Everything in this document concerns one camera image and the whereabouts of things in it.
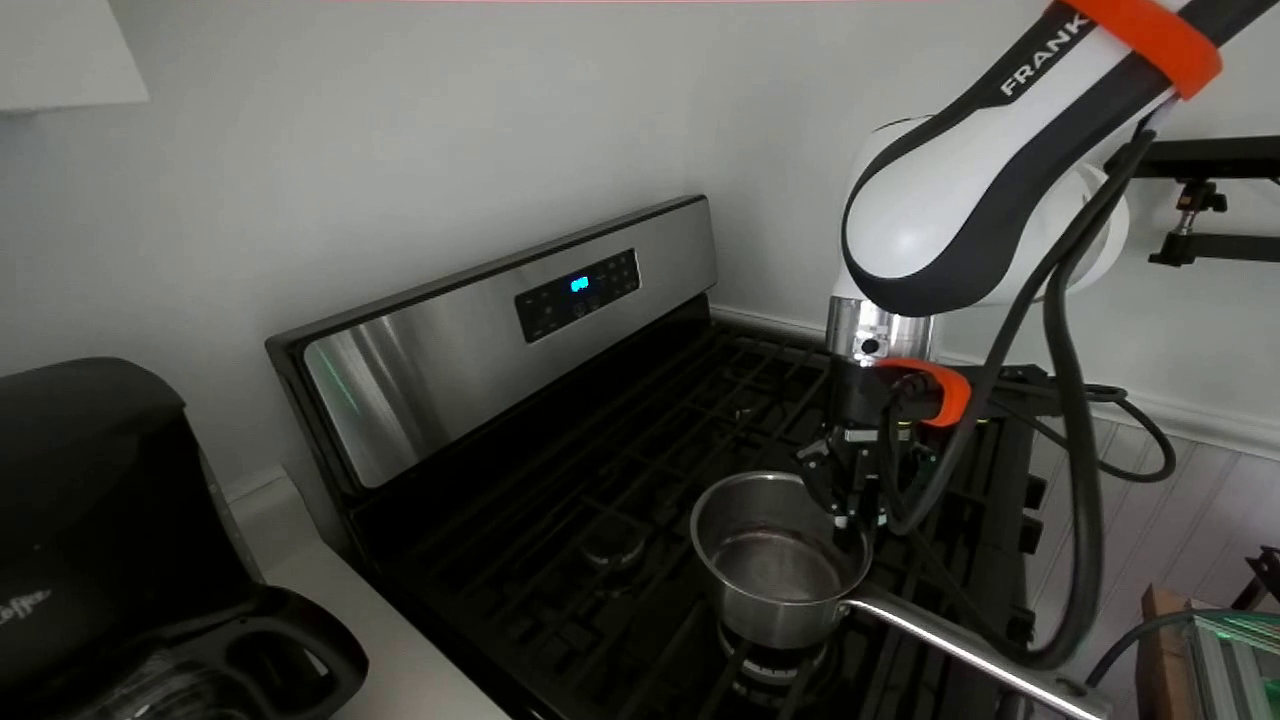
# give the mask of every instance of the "digital display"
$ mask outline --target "digital display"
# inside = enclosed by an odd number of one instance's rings
[[[538,345],[640,289],[636,253],[617,253],[518,298],[524,339]]]

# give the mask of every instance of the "stove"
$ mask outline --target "stove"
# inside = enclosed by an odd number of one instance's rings
[[[346,520],[340,553],[512,718],[1014,718],[1015,698],[850,616],[814,653],[719,629],[691,499],[795,467],[821,345],[710,314],[701,197],[268,339]],[[1029,434],[989,425],[874,586],[1033,633]]]

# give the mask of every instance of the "saucepan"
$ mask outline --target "saucepan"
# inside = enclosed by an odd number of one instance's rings
[[[850,614],[870,614],[1058,714],[1114,718],[1101,698],[1029,674],[977,633],[866,586],[874,573],[870,537],[834,531],[834,517],[793,473],[715,480],[696,499],[690,537],[715,580],[719,626],[754,649],[818,649]]]

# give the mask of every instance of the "metal rod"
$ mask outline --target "metal rod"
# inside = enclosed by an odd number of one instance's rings
[[[1198,265],[1198,259],[1255,259],[1280,265],[1280,237],[1210,237],[1210,233],[1167,233],[1153,265]]]
[[[1280,175],[1280,136],[1162,141],[1137,175]]]
[[[1051,676],[1029,674],[1022,666],[1014,666],[1010,657],[1001,657],[989,642],[979,642],[977,633],[950,626],[916,606],[905,606],[880,590],[862,590],[851,602],[844,602],[857,614],[870,614],[950,657],[956,657],[961,666],[989,674],[992,682],[1033,698],[1038,704],[1047,704],[1065,718],[1080,718],[1080,720],[1107,720],[1114,707],[1103,698],[1097,692],[1072,692]]]

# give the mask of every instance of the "coffee maker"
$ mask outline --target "coffee maker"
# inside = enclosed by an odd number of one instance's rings
[[[364,674],[340,619],[260,586],[160,377],[0,381],[0,718],[320,720]]]

